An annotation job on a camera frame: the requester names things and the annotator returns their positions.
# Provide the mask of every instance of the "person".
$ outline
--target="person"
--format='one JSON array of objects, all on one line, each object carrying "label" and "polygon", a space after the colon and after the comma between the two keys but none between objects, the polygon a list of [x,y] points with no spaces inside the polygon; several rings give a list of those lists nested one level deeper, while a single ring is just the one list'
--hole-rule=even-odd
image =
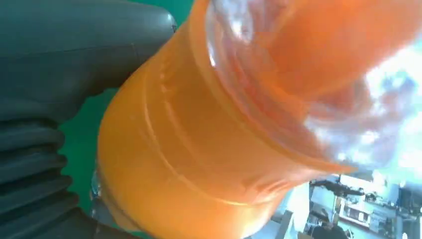
[{"label": "person", "polygon": [[342,227],[337,225],[338,223],[338,214],[334,215],[333,222],[323,222],[321,226],[314,227],[311,229],[308,234],[314,239],[349,239],[351,238],[352,233],[349,233],[350,237],[343,230]]}]

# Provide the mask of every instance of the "orange cup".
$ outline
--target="orange cup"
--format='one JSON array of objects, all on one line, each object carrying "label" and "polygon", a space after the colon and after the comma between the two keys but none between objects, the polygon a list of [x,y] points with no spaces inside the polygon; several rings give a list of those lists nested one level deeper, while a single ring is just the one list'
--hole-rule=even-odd
[{"label": "orange cup", "polygon": [[[210,64],[208,4],[195,2],[188,21],[127,80],[104,116],[102,196],[128,230],[161,239],[244,238],[292,187],[352,170],[290,151],[244,114]],[[289,90],[312,95],[308,88],[297,94],[297,85]]]}]

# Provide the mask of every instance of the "gray robotic arm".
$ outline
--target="gray robotic arm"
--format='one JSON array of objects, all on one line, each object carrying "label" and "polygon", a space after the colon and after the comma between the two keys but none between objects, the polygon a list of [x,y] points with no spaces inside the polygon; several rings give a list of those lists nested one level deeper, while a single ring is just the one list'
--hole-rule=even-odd
[{"label": "gray robotic arm", "polygon": [[0,1],[0,238],[133,238],[77,207],[57,127],[174,29],[167,11],[125,0]]}]

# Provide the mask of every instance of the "clear plastic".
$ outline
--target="clear plastic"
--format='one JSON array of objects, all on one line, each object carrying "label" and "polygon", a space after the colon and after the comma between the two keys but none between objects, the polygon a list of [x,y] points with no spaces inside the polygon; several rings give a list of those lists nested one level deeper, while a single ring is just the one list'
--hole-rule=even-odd
[{"label": "clear plastic", "polygon": [[422,0],[213,0],[210,62],[285,148],[422,175],[421,23]]}]

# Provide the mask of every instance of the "green backdrop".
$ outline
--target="green backdrop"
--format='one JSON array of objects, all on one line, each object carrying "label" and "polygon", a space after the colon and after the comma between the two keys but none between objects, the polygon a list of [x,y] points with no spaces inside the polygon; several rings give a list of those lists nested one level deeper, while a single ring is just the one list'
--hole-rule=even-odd
[{"label": "green backdrop", "polygon": [[[193,0],[138,0],[145,4],[161,6],[174,16],[181,24],[189,14]],[[101,118],[116,90],[89,98],[78,115],[64,124],[61,129],[66,135],[66,142],[61,153],[68,158],[64,174],[73,176],[71,191],[80,196],[80,206],[89,212],[91,201],[89,191],[95,167],[97,151],[97,134]]]}]

